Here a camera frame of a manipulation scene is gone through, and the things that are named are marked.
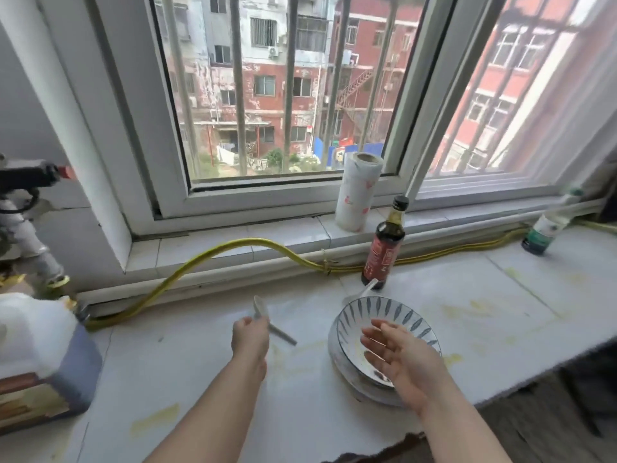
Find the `hand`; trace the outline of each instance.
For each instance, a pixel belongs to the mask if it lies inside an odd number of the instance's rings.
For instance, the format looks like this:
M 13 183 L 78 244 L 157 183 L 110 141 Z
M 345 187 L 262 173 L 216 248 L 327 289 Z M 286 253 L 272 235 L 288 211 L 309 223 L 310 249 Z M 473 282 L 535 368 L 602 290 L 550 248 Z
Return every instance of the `hand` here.
M 262 317 L 259 320 L 243 317 L 233 324 L 231 337 L 233 357 L 257 364 L 260 369 L 263 369 L 262 380 L 266 376 L 265 358 L 270 347 L 269 323 L 270 320 L 267 317 Z
M 362 328 L 366 360 L 388 377 L 406 405 L 420 417 L 429 401 L 457 390 L 439 353 L 402 325 L 374 319 Z

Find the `plastic jug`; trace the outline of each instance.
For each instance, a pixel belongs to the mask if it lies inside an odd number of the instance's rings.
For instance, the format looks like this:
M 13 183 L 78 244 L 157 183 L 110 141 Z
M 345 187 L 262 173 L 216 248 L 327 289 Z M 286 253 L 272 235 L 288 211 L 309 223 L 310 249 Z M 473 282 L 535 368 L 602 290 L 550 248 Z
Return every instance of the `plastic jug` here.
M 63 299 L 0 295 L 0 434 L 85 412 L 102 365 Z

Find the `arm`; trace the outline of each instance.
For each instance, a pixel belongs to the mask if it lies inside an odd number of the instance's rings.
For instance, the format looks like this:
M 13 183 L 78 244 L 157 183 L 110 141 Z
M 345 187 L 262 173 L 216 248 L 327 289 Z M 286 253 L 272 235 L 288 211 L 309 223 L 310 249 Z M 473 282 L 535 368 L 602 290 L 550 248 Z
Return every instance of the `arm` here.
M 366 359 L 418 414 L 436 463 L 512 463 L 437 351 L 401 325 L 373 320 L 373 326 L 362 330 Z
M 144 463 L 234 463 L 266 374 L 268 319 L 234 323 L 233 358 Z

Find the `patterned bowl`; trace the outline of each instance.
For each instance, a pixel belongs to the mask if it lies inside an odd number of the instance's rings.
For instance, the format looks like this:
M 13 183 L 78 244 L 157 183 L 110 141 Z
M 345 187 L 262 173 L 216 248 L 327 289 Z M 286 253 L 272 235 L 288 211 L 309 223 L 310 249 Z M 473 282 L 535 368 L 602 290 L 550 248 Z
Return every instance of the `patterned bowl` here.
M 349 362 L 368 380 L 379 386 L 394 388 L 392 382 L 381 372 L 368 363 L 364 357 L 366 348 L 362 346 L 360 337 L 363 327 L 370 327 L 372 319 L 388 320 L 392 323 L 405 325 L 416 338 L 425 340 L 439 354 L 441 348 L 437 336 L 418 312 L 411 310 L 398 301 L 387 297 L 370 296 L 361 297 L 351 301 L 339 313 L 337 318 L 336 333 L 341 349 Z

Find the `red label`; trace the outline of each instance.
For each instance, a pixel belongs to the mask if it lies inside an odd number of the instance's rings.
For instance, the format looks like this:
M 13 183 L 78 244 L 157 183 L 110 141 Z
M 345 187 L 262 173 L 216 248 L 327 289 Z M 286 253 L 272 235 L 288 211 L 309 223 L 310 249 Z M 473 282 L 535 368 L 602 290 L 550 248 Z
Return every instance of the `red label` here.
M 366 260 L 366 265 L 364 266 L 363 273 L 365 278 L 368 280 L 375 278 L 378 281 L 385 280 L 396 260 L 401 242 L 382 241 L 375 235 L 371 244 L 371 251 L 368 253 L 368 260 Z

